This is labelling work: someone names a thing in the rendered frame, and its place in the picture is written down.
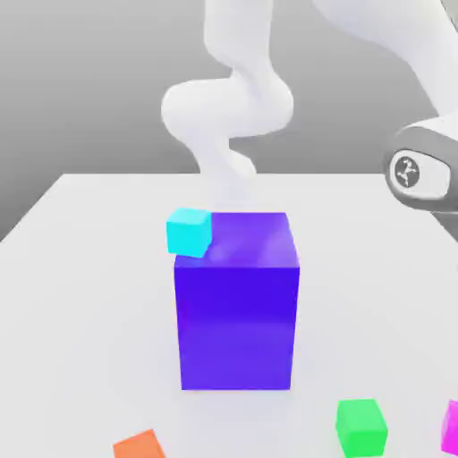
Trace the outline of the small orange cube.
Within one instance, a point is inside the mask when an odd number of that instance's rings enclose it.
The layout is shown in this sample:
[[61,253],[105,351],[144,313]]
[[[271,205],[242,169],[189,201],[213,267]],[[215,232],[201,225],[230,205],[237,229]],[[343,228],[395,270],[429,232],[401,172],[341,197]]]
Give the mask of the small orange cube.
[[115,443],[113,451],[114,458],[165,458],[153,429]]

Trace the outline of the small cyan cube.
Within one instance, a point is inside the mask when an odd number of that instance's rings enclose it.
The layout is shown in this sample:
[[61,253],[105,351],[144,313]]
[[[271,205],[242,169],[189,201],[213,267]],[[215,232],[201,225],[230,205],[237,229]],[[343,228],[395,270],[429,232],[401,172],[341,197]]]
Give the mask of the small cyan cube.
[[205,209],[177,208],[166,221],[168,252],[203,258],[212,242],[211,217]]

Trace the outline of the small magenta cube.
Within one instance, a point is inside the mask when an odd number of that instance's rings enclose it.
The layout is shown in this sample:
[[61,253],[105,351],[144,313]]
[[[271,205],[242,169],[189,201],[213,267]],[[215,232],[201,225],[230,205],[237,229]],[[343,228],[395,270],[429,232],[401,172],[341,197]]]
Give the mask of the small magenta cube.
[[458,401],[450,400],[441,429],[441,450],[458,457]]

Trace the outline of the small green cube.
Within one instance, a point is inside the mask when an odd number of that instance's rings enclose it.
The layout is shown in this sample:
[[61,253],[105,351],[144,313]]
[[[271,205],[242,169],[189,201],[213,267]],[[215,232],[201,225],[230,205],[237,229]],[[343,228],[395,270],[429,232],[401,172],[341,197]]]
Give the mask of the small green cube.
[[380,457],[385,451],[388,426],[374,398],[340,400],[335,430],[345,458]]

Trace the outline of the large purple box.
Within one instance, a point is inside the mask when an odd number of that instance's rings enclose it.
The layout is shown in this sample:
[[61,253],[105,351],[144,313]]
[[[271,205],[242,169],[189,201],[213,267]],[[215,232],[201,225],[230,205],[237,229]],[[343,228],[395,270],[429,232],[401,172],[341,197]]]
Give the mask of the large purple box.
[[288,390],[300,261],[282,212],[215,213],[202,258],[179,256],[174,290],[184,390]]

